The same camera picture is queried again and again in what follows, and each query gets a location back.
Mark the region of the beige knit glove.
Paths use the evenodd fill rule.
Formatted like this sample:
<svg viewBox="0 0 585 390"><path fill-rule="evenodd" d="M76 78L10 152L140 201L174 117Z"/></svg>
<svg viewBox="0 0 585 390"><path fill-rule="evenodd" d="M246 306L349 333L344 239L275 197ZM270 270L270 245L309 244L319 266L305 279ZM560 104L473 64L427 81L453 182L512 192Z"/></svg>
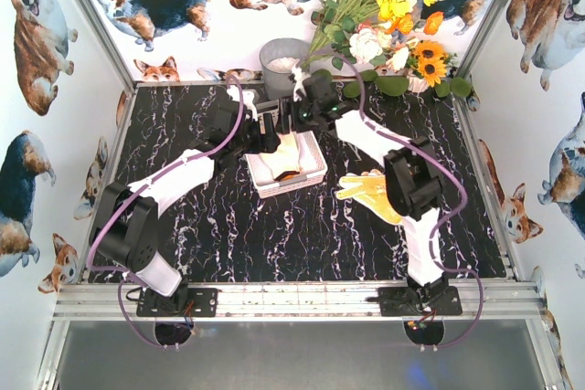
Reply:
<svg viewBox="0 0 585 390"><path fill-rule="evenodd" d="M275 181L281 181L301 172L300 150L295 135L293 133L280 134L279 139L281 143L277 150L264 158Z"/></svg>

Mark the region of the white perforated storage basket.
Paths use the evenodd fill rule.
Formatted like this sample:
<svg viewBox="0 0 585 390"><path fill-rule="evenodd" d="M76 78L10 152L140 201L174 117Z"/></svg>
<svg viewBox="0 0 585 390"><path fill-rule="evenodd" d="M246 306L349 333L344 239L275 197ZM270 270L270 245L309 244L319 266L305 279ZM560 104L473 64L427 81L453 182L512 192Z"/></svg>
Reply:
<svg viewBox="0 0 585 390"><path fill-rule="evenodd" d="M312 132L279 134L275 153L246 154L251 181L260 198L320 184L328 166Z"/></svg>

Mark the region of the orange dotted glove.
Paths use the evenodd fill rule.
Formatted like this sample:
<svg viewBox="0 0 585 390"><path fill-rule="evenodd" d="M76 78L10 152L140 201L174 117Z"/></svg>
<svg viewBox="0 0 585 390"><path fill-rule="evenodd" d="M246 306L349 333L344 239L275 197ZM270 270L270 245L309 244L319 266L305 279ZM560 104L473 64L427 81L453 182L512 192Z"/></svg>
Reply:
<svg viewBox="0 0 585 390"><path fill-rule="evenodd" d="M402 216L388 200L386 177L378 169L362 174L347 174L339 178L338 200L351 199L393 226L402 223Z"/></svg>

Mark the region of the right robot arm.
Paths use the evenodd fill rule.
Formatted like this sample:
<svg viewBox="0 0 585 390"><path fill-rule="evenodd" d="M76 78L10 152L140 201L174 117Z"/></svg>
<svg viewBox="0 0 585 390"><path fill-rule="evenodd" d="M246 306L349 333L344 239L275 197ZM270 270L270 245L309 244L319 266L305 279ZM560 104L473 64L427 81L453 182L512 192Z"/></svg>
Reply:
<svg viewBox="0 0 585 390"><path fill-rule="evenodd" d="M279 101L278 130L329 132L376 161L376 169L340 177L336 198L352 199L403 227L409 281L420 287L438 281L444 270L431 230L438 222L443 181L429 140L398 135L373 121L358 102L340 100L324 75L294 69L286 78L292 88Z"/></svg>

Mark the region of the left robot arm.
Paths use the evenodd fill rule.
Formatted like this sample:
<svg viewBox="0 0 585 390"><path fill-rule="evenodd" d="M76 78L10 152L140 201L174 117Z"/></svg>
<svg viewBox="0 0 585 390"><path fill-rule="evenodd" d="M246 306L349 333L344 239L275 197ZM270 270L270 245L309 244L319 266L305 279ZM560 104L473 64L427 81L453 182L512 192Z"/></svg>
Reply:
<svg viewBox="0 0 585 390"><path fill-rule="evenodd" d="M173 162L141 181L104 188L94 214L88 269L124 273L165 298L176 294L182 275L158 251L159 217L241 155L274 153L279 136L290 129L283 109L273 115L241 101L220 104L211 126Z"/></svg>

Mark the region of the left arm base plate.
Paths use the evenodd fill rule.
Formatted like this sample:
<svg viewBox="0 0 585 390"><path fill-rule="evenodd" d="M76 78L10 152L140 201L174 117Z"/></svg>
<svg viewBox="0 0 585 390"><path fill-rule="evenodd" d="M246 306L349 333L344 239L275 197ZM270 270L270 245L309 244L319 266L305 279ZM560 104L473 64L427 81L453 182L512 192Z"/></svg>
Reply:
<svg viewBox="0 0 585 390"><path fill-rule="evenodd" d="M218 306L218 290L194 288L177 290L165 297L153 290L140 294L136 308L138 317L215 317Z"/></svg>

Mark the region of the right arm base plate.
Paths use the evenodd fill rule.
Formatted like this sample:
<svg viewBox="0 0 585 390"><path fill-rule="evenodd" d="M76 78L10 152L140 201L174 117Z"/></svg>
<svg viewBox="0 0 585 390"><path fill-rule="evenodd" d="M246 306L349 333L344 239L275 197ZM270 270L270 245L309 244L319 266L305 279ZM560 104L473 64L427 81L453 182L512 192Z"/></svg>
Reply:
<svg viewBox="0 0 585 390"><path fill-rule="evenodd" d="M407 287L382 287L377 294L366 298L366 302L376 303L383 317L424 316L432 311L436 316L460 316L463 307L454 287L448 287L430 299L422 299Z"/></svg>

